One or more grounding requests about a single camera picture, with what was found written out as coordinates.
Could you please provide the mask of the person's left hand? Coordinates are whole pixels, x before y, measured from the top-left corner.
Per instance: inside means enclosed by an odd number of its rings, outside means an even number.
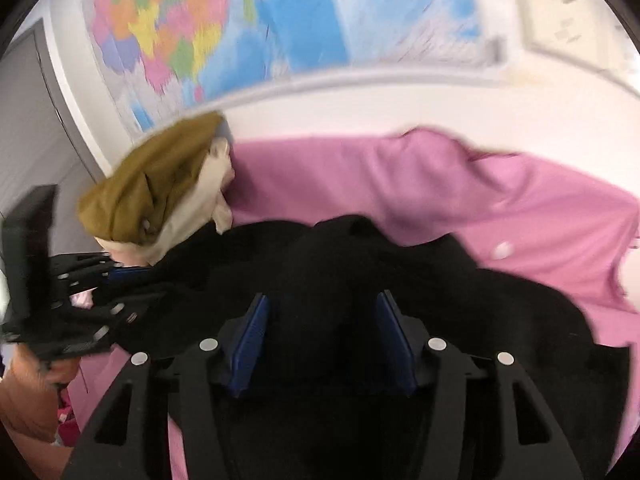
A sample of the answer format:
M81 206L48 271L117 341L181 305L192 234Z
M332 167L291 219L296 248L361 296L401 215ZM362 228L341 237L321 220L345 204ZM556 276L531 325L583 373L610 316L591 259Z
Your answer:
M37 441L52 443L58 431L58 387L71 382L80 359L43 363L18 344L1 378L1 422Z

